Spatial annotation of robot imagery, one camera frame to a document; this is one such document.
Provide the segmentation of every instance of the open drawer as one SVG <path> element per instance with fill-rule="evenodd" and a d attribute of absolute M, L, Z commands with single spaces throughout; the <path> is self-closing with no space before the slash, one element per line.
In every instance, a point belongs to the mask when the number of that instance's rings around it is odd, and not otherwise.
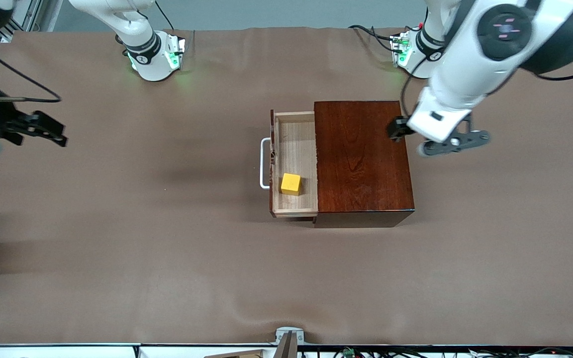
<path fill-rule="evenodd" d="M 285 173 L 302 177 L 300 195 L 280 192 Z M 318 215 L 318 172 L 314 112 L 271 111 L 269 210 L 274 217 Z"/>

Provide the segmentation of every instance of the wooden drawer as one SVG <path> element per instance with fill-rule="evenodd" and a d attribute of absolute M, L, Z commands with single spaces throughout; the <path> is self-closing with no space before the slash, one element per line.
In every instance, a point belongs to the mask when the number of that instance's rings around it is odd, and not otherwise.
<path fill-rule="evenodd" d="M 274 217 L 318 215 L 318 173 L 314 112 L 271 111 L 269 209 Z M 302 177 L 300 195 L 280 193 L 284 173 Z"/>
<path fill-rule="evenodd" d="M 312 217 L 315 227 L 392 227 L 410 215 L 405 141 L 386 133 L 399 103 L 316 102 L 314 109 L 271 111 L 271 214 Z M 284 173 L 302 177 L 299 196 L 280 193 Z"/>

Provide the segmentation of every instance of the yellow block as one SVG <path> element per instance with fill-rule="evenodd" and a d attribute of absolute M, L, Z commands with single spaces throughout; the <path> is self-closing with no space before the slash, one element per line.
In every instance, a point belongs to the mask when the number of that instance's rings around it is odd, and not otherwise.
<path fill-rule="evenodd" d="M 285 173 L 282 177 L 282 185 L 280 185 L 280 191 L 286 193 L 287 195 L 300 195 L 300 182 L 302 178 L 297 174 Z"/>

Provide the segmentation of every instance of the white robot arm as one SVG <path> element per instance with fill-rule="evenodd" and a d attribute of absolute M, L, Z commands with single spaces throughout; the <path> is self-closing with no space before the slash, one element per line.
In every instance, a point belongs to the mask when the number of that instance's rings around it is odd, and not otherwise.
<path fill-rule="evenodd" d="M 154 0 L 70 0 L 76 9 L 103 21 L 127 48 L 132 68 L 148 81 L 166 79 L 179 70 L 185 40 L 163 31 L 154 31 L 140 11 Z"/>
<path fill-rule="evenodd" d="M 443 47 L 424 50 L 425 38 Z M 406 62 L 398 64 L 430 79 L 412 115 L 398 118 L 389 134 L 425 136 L 425 156 L 460 152 L 489 142 L 485 131 L 456 128 L 471 124 L 471 110 L 514 71 L 540 74 L 573 61 L 573 0 L 445 0 L 411 39 Z M 430 51 L 443 55 L 431 60 Z"/>

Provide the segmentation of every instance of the dark wooden box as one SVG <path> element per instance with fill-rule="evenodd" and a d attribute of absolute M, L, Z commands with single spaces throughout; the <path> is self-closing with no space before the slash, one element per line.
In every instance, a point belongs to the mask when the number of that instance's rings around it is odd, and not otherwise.
<path fill-rule="evenodd" d="M 271 111 L 271 214 L 311 217 L 315 227 L 393 227 L 414 212 L 405 141 L 386 133 L 399 102 L 316 102 L 314 109 Z M 280 193 L 284 173 L 302 177 L 299 196 Z"/>

